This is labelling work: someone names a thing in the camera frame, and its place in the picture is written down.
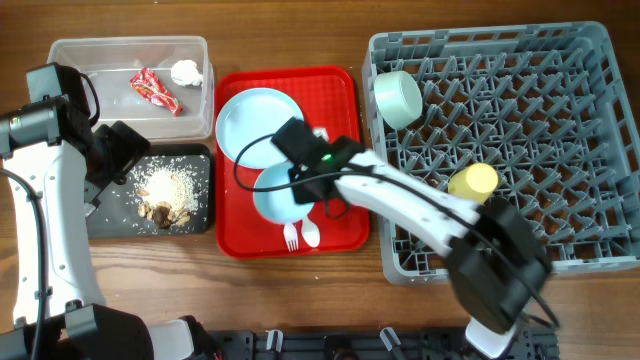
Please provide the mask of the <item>small light blue bowl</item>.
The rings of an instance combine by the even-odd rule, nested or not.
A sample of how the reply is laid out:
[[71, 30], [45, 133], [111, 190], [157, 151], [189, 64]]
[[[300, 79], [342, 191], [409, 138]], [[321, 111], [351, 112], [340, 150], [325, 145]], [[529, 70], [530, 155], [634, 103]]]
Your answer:
[[[283, 162], [266, 168], [258, 176], [254, 187], [265, 188], [290, 183], [288, 170], [293, 167], [290, 162]], [[296, 223], [306, 217], [314, 204], [297, 204], [291, 188], [270, 192], [255, 192], [254, 206], [258, 213], [274, 224]]]

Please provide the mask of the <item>white plastic spoon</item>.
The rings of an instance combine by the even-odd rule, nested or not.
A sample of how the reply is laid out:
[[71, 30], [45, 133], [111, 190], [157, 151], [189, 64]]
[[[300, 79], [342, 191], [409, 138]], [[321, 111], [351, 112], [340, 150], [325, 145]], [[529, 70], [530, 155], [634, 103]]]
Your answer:
[[311, 248], [317, 248], [320, 244], [320, 231], [318, 226], [309, 217], [301, 221], [301, 235], [305, 243]]

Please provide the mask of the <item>white plastic fork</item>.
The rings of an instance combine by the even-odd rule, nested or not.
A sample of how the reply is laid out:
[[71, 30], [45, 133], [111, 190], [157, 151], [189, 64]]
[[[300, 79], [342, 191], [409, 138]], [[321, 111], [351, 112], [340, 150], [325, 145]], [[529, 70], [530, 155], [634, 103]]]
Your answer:
[[298, 250], [298, 233], [294, 224], [288, 223], [284, 225], [283, 236], [289, 252]]

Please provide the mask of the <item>rice and peanut scraps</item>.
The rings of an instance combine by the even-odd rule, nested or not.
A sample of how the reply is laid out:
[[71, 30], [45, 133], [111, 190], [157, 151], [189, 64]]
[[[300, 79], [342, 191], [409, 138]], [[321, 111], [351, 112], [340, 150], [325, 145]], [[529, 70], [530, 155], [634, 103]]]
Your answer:
[[140, 234], [196, 234], [209, 225], [211, 161], [206, 155], [156, 155], [127, 174]]

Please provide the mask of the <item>red snack wrapper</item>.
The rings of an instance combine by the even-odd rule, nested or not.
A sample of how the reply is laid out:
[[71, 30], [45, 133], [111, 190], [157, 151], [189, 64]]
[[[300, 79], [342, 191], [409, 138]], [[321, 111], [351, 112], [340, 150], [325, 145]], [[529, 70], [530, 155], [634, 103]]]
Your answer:
[[166, 108], [172, 115], [182, 113], [182, 103], [149, 68], [143, 67], [130, 79], [129, 85], [148, 102]]

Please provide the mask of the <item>light blue plate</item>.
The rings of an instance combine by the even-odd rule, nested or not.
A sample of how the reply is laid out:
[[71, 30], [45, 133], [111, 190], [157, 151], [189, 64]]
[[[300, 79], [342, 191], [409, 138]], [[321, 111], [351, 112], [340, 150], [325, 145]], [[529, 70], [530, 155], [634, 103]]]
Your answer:
[[252, 88], [234, 95], [219, 111], [216, 141], [232, 162], [250, 142], [275, 133], [288, 120], [303, 120], [298, 104], [287, 94], [272, 88]]

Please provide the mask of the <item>white napkin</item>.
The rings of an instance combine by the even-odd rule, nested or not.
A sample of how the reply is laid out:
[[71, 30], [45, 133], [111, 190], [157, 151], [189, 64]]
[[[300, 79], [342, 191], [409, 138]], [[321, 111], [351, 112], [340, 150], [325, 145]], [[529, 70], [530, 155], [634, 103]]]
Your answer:
[[174, 83], [179, 86], [201, 86], [203, 75], [198, 71], [198, 67], [193, 60], [179, 60], [170, 70], [170, 76]]

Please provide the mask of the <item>mint green bowl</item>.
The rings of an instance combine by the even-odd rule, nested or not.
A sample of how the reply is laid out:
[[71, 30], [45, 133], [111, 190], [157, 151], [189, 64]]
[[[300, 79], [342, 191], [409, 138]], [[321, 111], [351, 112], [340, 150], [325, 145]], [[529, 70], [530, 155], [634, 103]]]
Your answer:
[[374, 81], [377, 108], [389, 127], [404, 128], [417, 120], [423, 111], [421, 91], [406, 71], [383, 73]]

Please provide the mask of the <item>yellow plastic cup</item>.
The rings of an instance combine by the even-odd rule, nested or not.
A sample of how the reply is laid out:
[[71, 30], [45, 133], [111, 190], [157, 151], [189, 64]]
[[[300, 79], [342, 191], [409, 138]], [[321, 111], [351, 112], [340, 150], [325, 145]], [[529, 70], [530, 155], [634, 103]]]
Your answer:
[[491, 165], [474, 163], [450, 178], [448, 193], [483, 204], [494, 193], [499, 181], [499, 175]]

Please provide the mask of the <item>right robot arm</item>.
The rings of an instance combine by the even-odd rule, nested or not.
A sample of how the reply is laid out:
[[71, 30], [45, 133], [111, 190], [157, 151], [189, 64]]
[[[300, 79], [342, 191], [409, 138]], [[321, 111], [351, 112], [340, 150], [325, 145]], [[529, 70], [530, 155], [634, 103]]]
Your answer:
[[389, 165], [347, 137], [311, 139], [285, 153], [296, 191], [338, 197], [407, 230], [445, 263], [451, 286], [471, 320], [465, 337], [481, 356], [502, 358], [552, 265], [528, 221], [509, 201], [486, 205], [439, 191]]

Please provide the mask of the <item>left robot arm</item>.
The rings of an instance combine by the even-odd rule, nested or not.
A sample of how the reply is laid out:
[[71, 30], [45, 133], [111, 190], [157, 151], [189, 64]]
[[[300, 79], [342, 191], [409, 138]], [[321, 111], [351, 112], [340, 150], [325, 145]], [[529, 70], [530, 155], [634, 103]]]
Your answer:
[[90, 259], [86, 105], [43, 99], [1, 118], [1, 172], [12, 188], [20, 284], [4, 359], [197, 359], [207, 333], [192, 317], [147, 326], [105, 306]]

